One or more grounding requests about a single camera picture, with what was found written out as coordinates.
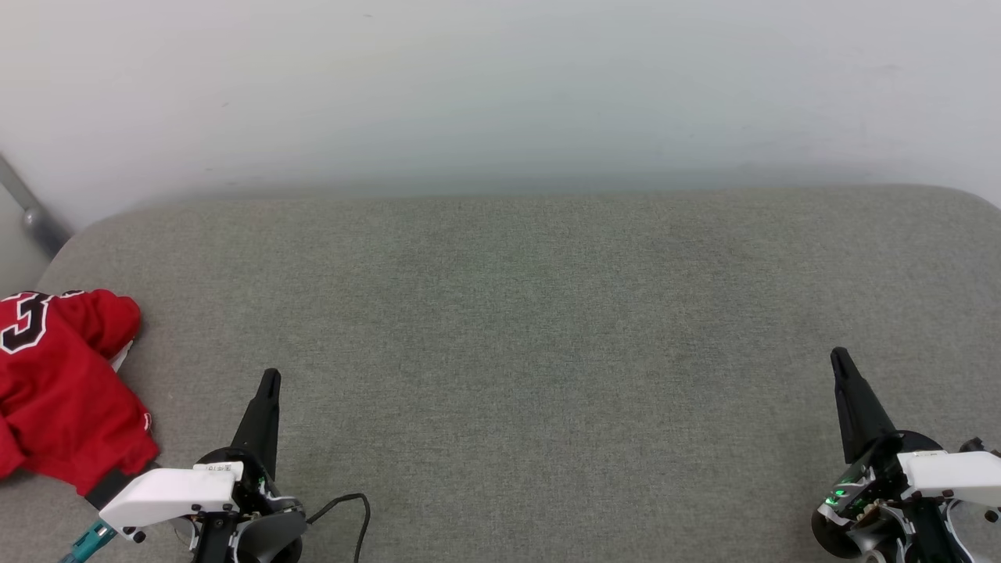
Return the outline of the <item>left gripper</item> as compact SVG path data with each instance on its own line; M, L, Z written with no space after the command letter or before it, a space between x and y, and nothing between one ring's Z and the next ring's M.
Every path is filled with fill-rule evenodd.
M303 503L278 491L280 385L277 368L266 368L230 446L201 457L207 469L236 468L233 502L193 517L193 562L298 562L307 531Z

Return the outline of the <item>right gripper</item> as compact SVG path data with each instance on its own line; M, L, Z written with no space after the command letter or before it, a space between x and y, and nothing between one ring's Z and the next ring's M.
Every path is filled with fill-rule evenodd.
M812 515L816 542L858 562L989 561L963 540L954 514L970 506L999 521L999 452L977 437L950 453L926 448L918 432L896 434L846 348L831 350L831 366L841 451L851 466Z

